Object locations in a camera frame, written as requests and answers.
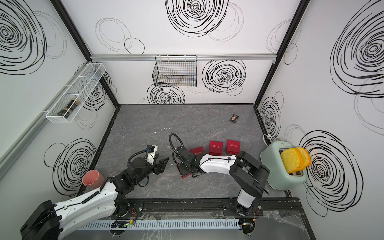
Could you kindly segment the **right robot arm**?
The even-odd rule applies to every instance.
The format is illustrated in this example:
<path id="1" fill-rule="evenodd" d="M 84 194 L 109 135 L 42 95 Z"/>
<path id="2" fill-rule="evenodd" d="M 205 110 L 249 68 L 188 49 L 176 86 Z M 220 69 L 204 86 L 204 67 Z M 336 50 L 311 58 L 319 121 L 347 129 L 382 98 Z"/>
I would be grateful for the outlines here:
<path id="1" fill-rule="evenodd" d="M 180 137 L 174 133 L 169 135 L 170 147 L 173 150 L 174 162 L 192 177 L 203 174 L 218 173 L 231 176 L 241 187 L 237 197 L 238 206 L 249 210 L 255 199 L 268 194 L 265 189 L 270 170 L 249 153 L 240 151 L 231 156 L 214 156 L 210 154 L 195 155 L 185 148 Z"/>

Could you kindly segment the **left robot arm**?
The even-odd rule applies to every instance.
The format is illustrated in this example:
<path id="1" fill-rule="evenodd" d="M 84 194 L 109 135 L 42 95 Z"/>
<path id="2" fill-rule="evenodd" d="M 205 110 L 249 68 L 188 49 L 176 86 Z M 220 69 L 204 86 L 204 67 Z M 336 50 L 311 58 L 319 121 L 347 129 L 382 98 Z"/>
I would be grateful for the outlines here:
<path id="1" fill-rule="evenodd" d="M 159 159 L 157 146 L 148 145 L 129 157 L 127 168 L 108 177 L 102 185 L 67 201 L 41 203 L 21 227 L 23 240 L 61 240 L 70 233 L 99 219 L 123 216 L 131 210 L 126 195 L 150 174 L 164 172 L 169 158 Z"/>

